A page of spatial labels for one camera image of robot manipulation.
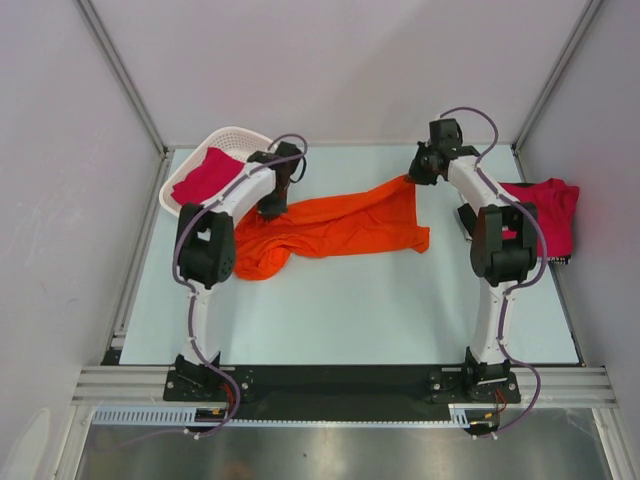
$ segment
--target orange cloth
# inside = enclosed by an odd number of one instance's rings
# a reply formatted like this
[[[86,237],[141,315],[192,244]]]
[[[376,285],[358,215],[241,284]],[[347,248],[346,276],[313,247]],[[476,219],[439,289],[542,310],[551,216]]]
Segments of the orange cloth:
[[[429,228],[416,219],[415,185],[398,177],[373,190],[315,198],[289,206],[265,221],[255,209],[235,231],[235,273],[264,280],[284,267],[291,253],[305,257],[429,248]]]

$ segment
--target floor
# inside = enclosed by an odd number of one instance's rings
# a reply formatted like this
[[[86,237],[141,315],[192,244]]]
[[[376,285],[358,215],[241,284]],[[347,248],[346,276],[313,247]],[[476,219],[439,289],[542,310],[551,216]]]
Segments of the floor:
[[[416,147],[311,147],[290,202],[373,188],[406,173]],[[190,150],[175,152],[175,170]],[[508,146],[485,169],[520,181]],[[417,215],[430,249],[307,259],[293,256],[275,277],[225,285],[226,364],[458,363],[473,335],[479,280],[454,216],[457,191],[440,180],[419,187]],[[186,290],[171,278],[177,221],[160,209],[131,313],[121,364],[171,364],[186,341]],[[578,362],[553,279],[518,294],[511,353],[534,363]]]
[[[113,448],[151,431],[91,427],[76,478],[612,478],[589,409],[535,410],[497,441],[474,441],[462,430],[227,426],[197,442],[172,433]]]

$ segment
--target perforated basket side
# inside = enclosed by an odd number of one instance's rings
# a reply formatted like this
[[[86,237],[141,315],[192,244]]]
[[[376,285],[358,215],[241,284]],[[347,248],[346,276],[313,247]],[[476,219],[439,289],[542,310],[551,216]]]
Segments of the perforated basket side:
[[[160,205],[172,215],[178,216],[180,205],[171,196],[173,186],[183,181],[189,172],[202,164],[209,147],[217,147],[230,157],[245,162],[253,152],[266,150],[270,144],[270,138],[246,128],[225,127],[216,130],[187,157],[164,183],[158,196]]]

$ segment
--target white wall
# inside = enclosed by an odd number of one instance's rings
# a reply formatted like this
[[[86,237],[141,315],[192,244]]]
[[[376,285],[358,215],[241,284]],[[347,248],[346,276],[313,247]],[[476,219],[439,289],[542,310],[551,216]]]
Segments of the white wall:
[[[424,139],[461,104],[512,142],[585,0],[94,0],[165,142],[241,125]],[[487,141],[465,119],[468,140]]]
[[[2,2],[0,45],[0,470],[48,408],[43,472],[158,159],[73,2]]]
[[[523,161],[582,189],[562,269],[578,340],[605,364],[640,445],[640,2],[610,0],[553,96]]]

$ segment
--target light blue table surface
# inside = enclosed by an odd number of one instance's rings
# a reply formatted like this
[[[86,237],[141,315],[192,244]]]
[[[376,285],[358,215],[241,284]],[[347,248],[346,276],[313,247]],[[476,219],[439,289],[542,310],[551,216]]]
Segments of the light blue table surface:
[[[407,172],[416,146],[311,147],[290,202],[371,189]],[[171,171],[189,155],[175,152]],[[508,146],[485,168],[500,181],[520,177]],[[226,364],[412,364],[464,359],[476,322],[479,280],[454,214],[455,188],[418,187],[417,213],[431,246],[375,255],[308,259],[293,255],[275,277],[225,285],[237,295],[225,319]],[[171,364],[186,341],[186,290],[171,277],[177,219],[160,209],[121,356],[121,364]],[[518,294],[510,350],[535,363],[578,361],[547,272]]]

